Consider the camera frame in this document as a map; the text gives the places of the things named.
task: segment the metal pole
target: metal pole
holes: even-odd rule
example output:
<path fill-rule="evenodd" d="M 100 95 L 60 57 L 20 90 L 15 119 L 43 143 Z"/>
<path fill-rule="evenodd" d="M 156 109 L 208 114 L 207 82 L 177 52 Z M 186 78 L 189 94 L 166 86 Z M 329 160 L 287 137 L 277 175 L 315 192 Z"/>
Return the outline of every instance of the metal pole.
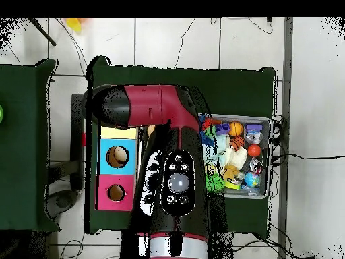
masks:
<path fill-rule="evenodd" d="M 290 135 L 290 91 L 292 71 L 292 17 L 285 18 L 285 41 L 284 41 L 284 70 L 283 70 L 283 95 L 282 95 L 282 116 L 286 119 L 286 126 L 283 130 L 282 147 L 288 154 L 288 143 Z M 284 163 L 280 165 L 280 190 L 279 190 L 279 213 L 278 213 L 278 243 L 286 249 L 286 219 L 288 210 L 288 156 L 281 158 Z M 285 258 L 283 248 L 278 248 L 278 259 Z"/>
<path fill-rule="evenodd" d="M 28 18 L 30 22 L 41 32 L 43 36 L 46 37 L 46 39 L 53 45 L 56 46 L 57 43 L 52 40 L 52 38 L 46 33 L 46 31 L 43 30 L 41 25 L 38 23 L 38 21 L 35 18 Z"/>

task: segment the blue ball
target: blue ball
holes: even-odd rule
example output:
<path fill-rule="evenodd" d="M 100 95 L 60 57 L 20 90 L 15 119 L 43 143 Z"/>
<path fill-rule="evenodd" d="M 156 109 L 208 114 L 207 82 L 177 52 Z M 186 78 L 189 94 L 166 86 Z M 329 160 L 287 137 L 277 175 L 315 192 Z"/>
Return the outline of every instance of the blue ball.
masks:
<path fill-rule="evenodd" d="M 250 172 L 245 174 L 245 184 L 251 188 L 257 187 L 260 184 L 260 176 Z"/>

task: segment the green object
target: green object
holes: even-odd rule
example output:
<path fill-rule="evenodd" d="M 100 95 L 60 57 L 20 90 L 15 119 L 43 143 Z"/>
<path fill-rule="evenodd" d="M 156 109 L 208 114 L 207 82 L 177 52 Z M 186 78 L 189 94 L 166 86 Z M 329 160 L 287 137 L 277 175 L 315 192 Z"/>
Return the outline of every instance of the green object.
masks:
<path fill-rule="evenodd" d="M 3 121 L 3 107 L 0 105 L 0 123 Z"/>
<path fill-rule="evenodd" d="M 110 66 L 106 57 L 95 58 L 90 66 L 93 86 L 103 84 L 180 84 L 198 87 L 211 113 L 272 118 L 275 71 L 265 67 L 260 71 L 240 69 L 158 69 L 149 67 Z M 207 113 L 202 100 L 193 98 L 197 111 Z M 92 178 L 96 174 L 96 130 L 93 125 Z M 126 229 L 129 212 L 94 210 L 94 186 L 91 181 L 90 229 Z M 262 238 L 268 233 L 268 199 L 225 198 L 227 231 L 257 233 Z"/>
<path fill-rule="evenodd" d="M 206 175 L 206 189 L 208 192 L 218 193 L 224 187 L 224 180 L 215 173 L 212 176 Z"/>
<path fill-rule="evenodd" d="M 0 65 L 0 229 L 56 231 L 44 211 L 48 182 L 47 82 L 56 61 Z"/>
<path fill-rule="evenodd" d="M 207 137 L 214 139 L 216 137 L 216 126 L 211 125 L 204 130 Z"/>

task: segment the red ball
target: red ball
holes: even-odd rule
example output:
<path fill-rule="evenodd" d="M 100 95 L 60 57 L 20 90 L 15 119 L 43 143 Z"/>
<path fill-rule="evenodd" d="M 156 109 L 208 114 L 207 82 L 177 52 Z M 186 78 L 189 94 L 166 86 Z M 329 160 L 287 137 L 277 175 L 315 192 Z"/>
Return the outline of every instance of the red ball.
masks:
<path fill-rule="evenodd" d="M 261 148 L 259 145 L 250 145 L 248 147 L 248 155 L 250 157 L 258 157 L 261 154 Z"/>

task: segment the circular button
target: circular button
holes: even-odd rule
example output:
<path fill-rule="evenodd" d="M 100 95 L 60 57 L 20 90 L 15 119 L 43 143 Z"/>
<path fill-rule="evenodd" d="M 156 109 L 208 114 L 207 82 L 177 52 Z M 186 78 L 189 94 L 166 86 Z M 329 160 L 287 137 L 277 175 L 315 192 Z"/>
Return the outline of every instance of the circular button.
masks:
<path fill-rule="evenodd" d="M 183 157 L 182 157 L 181 155 L 177 155 L 177 156 L 175 157 L 175 160 L 176 160 L 176 162 L 182 162 Z"/>
<path fill-rule="evenodd" d="M 171 164 L 169 166 L 169 170 L 170 170 L 170 172 L 176 171 L 177 170 L 177 166 L 175 164 Z"/>
<path fill-rule="evenodd" d="M 181 169 L 182 169 L 182 171 L 187 172 L 188 171 L 188 165 L 182 164 Z"/>
<path fill-rule="evenodd" d="M 180 194 L 188 190 L 189 179 L 185 174 L 172 174 L 169 178 L 168 185 L 170 191 Z"/>
<path fill-rule="evenodd" d="M 188 204 L 188 197 L 187 196 L 181 196 L 180 197 L 180 203 L 181 204 Z"/>
<path fill-rule="evenodd" d="M 166 201 L 168 202 L 168 204 L 173 204 L 174 202 L 176 202 L 176 199 L 174 196 L 169 196 L 166 198 Z"/>

